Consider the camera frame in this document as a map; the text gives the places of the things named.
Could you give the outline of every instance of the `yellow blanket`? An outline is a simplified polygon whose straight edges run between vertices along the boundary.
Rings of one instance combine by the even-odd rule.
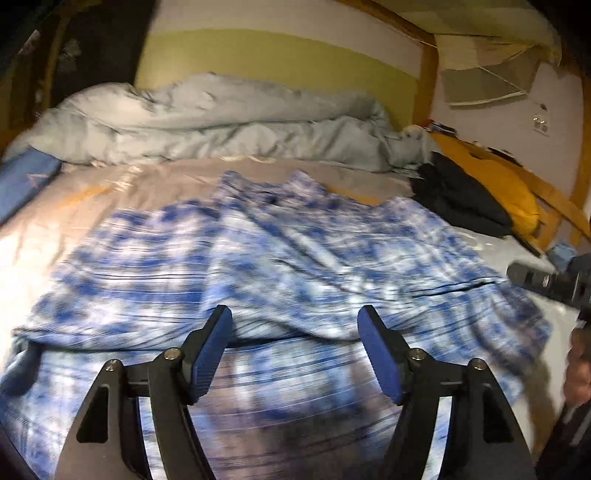
[[[471,155],[457,139],[443,134],[431,134],[442,153],[482,184],[507,211],[517,235],[531,235],[538,226],[540,211],[534,195],[516,173],[495,160]]]

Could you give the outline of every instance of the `wooden bunk bed post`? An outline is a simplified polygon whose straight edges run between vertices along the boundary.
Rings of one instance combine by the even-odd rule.
[[[435,36],[372,0],[337,1],[378,18],[423,44],[421,72],[418,78],[417,93],[414,97],[413,123],[425,126],[431,115],[431,105],[435,94],[435,84],[437,83],[437,68],[439,66]]]

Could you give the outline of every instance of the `green wall stripe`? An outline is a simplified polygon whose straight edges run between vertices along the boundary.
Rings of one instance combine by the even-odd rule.
[[[362,90],[387,108],[395,129],[411,123],[417,79],[347,48],[258,30],[203,29],[148,36],[135,84],[155,88],[194,73],[270,80],[289,88]]]

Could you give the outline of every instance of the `metal screw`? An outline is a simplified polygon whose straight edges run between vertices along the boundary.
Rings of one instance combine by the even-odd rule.
[[[476,370],[486,370],[487,364],[482,358],[473,358],[471,363]]]
[[[181,355],[180,348],[169,348],[168,350],[164,351],[164,358],[166,360],[176,360]]]
[[[108,372],[112,372],[115,369],[115,367],[117,367],[118,363],[119,360],[109,360],[109,365],[107,365],[105,370],[107,370]]]
[[[420,362],[427,356],[427,352],[422,348],[411,348],[408,351],[408,356],[413,360]]]

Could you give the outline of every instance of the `wooden bed frame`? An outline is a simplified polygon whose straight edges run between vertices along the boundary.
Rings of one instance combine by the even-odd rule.
[[[414,102],[413,121],[418,125],[427,125],[431,114],[439,62],[434,35],[372,0],[338,1],[379,18],[423,44],[421,72]],[[475,157],[498,161],[517,173],[534,196],[540,200],[540,227],[535,235],[522,238],[531,248],[540,253],[548,250],[563,220],[566,220],[571,225],[569,240],[574,247],[578,247],[581,241],[591,242],[589,218],[582,210],[591,186],[591,80],[585,76],[583,70],[578,67],[570,56],[566,55],[566,57],[569,61],[565,68],[581,77],[584,102],[583,144],[576,180],[569,198],[529,170],[506,161],[484,148],[466,143],[466,146]]]

